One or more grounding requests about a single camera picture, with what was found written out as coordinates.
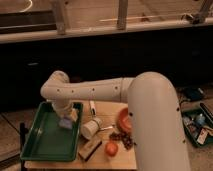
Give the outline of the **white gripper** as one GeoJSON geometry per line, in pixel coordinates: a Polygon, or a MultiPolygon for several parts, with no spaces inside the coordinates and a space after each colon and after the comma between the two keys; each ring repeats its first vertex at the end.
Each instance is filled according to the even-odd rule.
{"type": "Polygon", "coordinates": [[[74,104],[69,101],[66,105],[60,103],[52,103],[55,112],[61,117],[76,122],[78,119],[78,110],[74,108],[74,104]]]}

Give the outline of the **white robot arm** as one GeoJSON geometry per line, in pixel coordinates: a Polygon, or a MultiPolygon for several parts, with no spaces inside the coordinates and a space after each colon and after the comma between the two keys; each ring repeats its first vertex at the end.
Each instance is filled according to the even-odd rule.
{"type": "Polygon", "coordinates": [[[144,72],[134,78],[71,83],[65,72],[55,71],[40,93],[58,113],[73,100],[126,103],[137,170],[191,171],[179,100],[164,75],[144,72]]]}

